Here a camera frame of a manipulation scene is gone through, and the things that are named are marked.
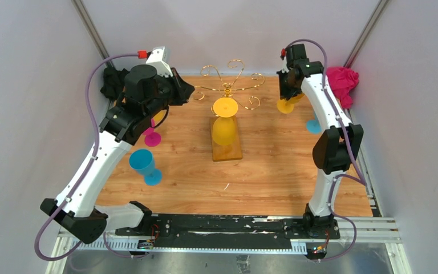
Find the teal wine glass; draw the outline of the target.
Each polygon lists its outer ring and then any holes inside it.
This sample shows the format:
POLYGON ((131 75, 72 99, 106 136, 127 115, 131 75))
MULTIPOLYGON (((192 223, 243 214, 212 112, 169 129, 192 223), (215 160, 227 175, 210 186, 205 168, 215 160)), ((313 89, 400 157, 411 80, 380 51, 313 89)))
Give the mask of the teal wine glass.
POLYGON ((129 165, 143 177, 148 186, 158 185, 163 178, 161 171, 156 167, 153 153, 150 150, 139 149, 131 153, 129 165))
POLYGON ((315 112, 313 112, 313 118, 306 122, 306 129, 312 134, 320 134, 322 132, 321 125, 315 112))

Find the pink wine glass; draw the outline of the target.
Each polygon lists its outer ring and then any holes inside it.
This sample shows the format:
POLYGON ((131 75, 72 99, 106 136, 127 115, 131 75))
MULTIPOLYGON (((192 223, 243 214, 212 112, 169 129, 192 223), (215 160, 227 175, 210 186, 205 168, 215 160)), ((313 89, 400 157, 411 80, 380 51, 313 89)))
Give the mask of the pink wine glass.
POLYGON ((155 131, 155 121, 151 119, 151 126, 146 129, 142 135, 144 136, 144 143, 148 147, 156 147, 161 142, 161 135, 155 131))

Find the yellow wine glass front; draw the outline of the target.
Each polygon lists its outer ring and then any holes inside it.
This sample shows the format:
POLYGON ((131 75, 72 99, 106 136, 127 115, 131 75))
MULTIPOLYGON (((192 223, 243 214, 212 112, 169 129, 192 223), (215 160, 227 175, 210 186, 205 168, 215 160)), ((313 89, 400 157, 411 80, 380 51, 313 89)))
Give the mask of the yellow wine glass front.
POLYGON ((236 138, 234 116, 238 112, 238 104, 234 99, 223 97, 217 99, 212 107, 217 119, 213 122, 212 138, 221 146, 232 144, 236 138))

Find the yellow wine glass taken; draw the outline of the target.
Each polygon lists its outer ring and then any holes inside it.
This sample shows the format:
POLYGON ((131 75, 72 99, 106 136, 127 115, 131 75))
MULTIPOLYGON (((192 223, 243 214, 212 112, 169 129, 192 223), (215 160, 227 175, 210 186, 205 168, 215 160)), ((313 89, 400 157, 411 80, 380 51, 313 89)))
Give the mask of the yellow wine glass taken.
POLYGON ((152 118, 152 128, 157 128, 159 127, 167 118, 169 113, 169 109, 167 108, 166 110, 161 110, 159 113, 157 113, 153 118, 152 118))

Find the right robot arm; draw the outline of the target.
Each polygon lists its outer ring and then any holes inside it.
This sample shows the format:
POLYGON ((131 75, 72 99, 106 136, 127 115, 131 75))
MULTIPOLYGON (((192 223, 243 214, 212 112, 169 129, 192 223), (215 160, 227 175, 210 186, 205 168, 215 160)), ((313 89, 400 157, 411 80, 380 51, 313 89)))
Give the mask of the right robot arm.
POLYGON ((282 49, 281 59, 283 68, 277 72, 280 98, 291 101, 304 95, 321 129, 312 150, 317 180, 302 217, 305 235, 315 239, 335 226, 333 212, 339 183, 356 162, 364 130, 341 109, 326 75, 326 62, 310 61, 304 44, 298 42, 282 49))

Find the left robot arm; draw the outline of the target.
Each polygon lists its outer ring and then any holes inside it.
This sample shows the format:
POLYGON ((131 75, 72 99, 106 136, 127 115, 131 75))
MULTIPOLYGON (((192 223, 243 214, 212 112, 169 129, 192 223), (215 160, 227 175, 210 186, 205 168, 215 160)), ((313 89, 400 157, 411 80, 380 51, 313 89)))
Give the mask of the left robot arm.
POLYGON ((40 209, 84 244, 103 233, 130 228, 139 236, 152 228, 151 210, 137 201, 125 205, 98 206, 96 200, 117 164, 151 127, 152 118, 169 106, 188 103, 194 86, 172 67, 161 76, 154 65, 137 65, 124 78, 116 105, 98 127, 88 159, 72 181, 55 198, 42 201, 40 209))

